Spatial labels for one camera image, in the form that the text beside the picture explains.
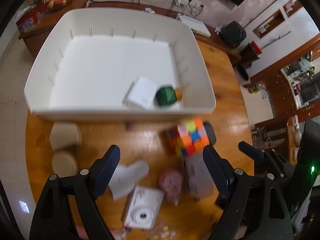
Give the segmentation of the clear plastic floss box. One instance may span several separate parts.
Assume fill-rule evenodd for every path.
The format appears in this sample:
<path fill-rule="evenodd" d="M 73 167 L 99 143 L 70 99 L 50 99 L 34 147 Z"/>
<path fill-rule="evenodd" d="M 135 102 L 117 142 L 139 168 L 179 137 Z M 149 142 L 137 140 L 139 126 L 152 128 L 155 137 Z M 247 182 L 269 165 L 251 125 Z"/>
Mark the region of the clear plastic floss box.
<path fill-rule="evenodd" d="M 186 157 L 184 168 L 187 175 L 187 189 L 197 200 L 207 198 L 214 193 L 214 183 L 202 154 Z"/>

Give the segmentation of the white compact camera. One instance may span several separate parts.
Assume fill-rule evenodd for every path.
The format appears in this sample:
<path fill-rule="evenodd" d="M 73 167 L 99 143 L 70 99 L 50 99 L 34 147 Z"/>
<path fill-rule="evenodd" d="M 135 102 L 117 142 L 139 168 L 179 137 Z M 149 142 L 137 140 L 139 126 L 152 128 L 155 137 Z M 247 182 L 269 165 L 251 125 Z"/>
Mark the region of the white compact camera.
<path fill-rule="evenodd" d="M 152 229 L 160 210 L 164 192 L 136 186 L 131 194 L 123 224 L 125 228 Z"/>

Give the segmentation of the clear sticker decorated box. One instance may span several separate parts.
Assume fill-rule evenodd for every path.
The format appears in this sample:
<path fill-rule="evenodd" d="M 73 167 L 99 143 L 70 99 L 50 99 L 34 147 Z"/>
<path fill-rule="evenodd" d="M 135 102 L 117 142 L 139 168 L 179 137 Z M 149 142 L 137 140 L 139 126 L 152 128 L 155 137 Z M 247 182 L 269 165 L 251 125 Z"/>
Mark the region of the clear sticker decorated box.
<path fill-rule="evenodd" d="M 156 220 L 151 229 L 143 230 L 147 239 L 176 239 L 178 232 L 163 220 Z"/>

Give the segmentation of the green and gold bottle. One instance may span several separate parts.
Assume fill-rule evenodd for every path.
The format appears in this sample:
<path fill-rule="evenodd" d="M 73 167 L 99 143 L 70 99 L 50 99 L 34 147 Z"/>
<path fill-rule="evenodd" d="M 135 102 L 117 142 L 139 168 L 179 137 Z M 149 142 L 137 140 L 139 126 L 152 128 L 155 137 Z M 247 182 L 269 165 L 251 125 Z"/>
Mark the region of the green and gold bottle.
<path fill-rule="evenodd" d="M 161 87 L 157 90 L 155 100 L 160 107 L 169 107 L 183 98 L 180 88 L 173 88 L 172 86 Z"/>

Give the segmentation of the white power adapter charger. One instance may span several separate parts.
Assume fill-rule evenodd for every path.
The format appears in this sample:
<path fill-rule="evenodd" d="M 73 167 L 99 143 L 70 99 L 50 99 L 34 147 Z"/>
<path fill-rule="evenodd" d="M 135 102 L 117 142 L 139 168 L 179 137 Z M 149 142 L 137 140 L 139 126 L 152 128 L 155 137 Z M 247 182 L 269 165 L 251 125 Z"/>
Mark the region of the white power adapter charger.
<path fill-rule="evenodd" d="M 157 83 L 146 77 L 139 76 L 127 91 L 123 103 L 130 107 L 139 107 L 150 110 L 154 105 L 157 89 Z"/>

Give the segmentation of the white fan-shaped device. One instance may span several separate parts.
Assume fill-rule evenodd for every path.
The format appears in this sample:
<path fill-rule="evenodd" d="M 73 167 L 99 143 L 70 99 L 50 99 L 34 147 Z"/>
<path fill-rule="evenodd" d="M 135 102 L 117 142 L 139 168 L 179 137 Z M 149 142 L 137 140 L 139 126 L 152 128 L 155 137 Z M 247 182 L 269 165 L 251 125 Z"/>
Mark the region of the white fan-shaped device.
<path fill-rule="evenodd" d="M 114 201 L 129 195 L 136 182 L 149 174 L 149 165 L 144 160 L 138 160 L 129 166 L 118 165 L 108 184 Z"/>

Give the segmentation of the beige rectangular case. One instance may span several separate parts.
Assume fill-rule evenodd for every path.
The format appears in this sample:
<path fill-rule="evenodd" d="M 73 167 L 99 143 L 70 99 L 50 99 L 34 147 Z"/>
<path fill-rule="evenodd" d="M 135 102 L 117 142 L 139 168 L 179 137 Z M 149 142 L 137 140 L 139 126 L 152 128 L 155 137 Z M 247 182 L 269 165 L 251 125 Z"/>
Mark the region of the beige rectangular case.
<path fill-rule="evenodd" d="M 49 139 L 53 151 L 82 145 L 80 128 L 74 122 L 54 122 Z"/>

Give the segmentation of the pink correction tape dispenser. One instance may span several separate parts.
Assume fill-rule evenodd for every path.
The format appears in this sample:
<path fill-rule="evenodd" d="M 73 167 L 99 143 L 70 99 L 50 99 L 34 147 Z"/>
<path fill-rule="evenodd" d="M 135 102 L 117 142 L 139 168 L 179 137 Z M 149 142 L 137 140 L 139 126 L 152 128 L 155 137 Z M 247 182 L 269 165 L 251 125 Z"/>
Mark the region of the pink correction tape dispenser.
<path fill-rule="evenodd" d="M 158 184 L 164 191 L 165 198 L 176 206 L 183 190 L 183 176 L 180 172 L 176 170 L 163 172 L 158 179 Z"/>

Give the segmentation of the multicolour puzzle cube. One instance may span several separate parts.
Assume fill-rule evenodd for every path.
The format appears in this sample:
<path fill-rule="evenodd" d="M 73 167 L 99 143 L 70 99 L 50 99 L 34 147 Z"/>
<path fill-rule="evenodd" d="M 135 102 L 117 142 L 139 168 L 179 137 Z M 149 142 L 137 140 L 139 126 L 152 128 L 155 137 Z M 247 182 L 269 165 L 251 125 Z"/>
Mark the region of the multicolour puzzle cube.
<path fill-rule="evenodd" d="M 209 145 L 210 140 L 201 118 L 193 118 L 166 130 L 169 153 L 191 157 Z"/>

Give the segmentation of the dark green radio speaker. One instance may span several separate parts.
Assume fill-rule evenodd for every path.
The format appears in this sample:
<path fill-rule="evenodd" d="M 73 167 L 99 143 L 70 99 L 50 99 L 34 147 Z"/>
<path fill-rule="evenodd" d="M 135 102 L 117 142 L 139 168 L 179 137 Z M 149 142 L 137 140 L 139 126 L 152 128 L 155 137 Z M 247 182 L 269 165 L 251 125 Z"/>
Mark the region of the dark green radio speaker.
<path fill-rule="evenodd" d="M 238 22 L 233 21 L 221 29 L 219 36 L 227 46 L 235 49 L 247 37 L 247 33 Z"/>

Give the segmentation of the white plastic storage bin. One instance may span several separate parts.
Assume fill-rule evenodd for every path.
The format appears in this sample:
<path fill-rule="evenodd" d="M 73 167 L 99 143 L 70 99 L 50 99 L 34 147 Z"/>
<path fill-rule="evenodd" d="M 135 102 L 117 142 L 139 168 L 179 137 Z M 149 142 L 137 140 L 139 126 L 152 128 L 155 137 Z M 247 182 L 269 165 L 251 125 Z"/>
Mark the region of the white plastic storage bin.
<path fill-rule="evenodd" d="M 126 103 L 135 81 L 182 91 L 169 107 Z M 216 99 L 191 29 L 169 17 L 116 9 L 75 9 L 40 49 L 24 88 L 32 114 L 50 120 L 175 119 L 211 114 Z"/>

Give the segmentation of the white router box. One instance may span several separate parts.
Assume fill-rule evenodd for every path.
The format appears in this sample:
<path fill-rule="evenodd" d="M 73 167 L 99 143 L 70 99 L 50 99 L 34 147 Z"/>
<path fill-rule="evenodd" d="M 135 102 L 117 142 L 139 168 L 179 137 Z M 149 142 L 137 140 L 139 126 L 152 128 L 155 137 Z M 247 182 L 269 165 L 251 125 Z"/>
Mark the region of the white router box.
<path fill-rule="evenodd" d="M 194 33 L 207 38 L 211 37 L 210 31 L 203 22 L 185 15 L 179 16 L 179 19 L 182 23 L 187 25 Z"/>

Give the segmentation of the red patterned tissue box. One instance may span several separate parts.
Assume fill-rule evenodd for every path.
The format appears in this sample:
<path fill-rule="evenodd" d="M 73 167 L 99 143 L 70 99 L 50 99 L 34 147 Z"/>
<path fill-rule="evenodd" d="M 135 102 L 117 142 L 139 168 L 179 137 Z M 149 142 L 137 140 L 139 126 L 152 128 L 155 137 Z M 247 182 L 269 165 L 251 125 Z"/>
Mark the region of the red patterned tissue box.
<path fill-rule="evenodd" d="M 47 12 L 45 4 L 32 4 L 22 10 L 18 10 L 14 16 L 20 34 L 34 29 L 44 18 Z"/>

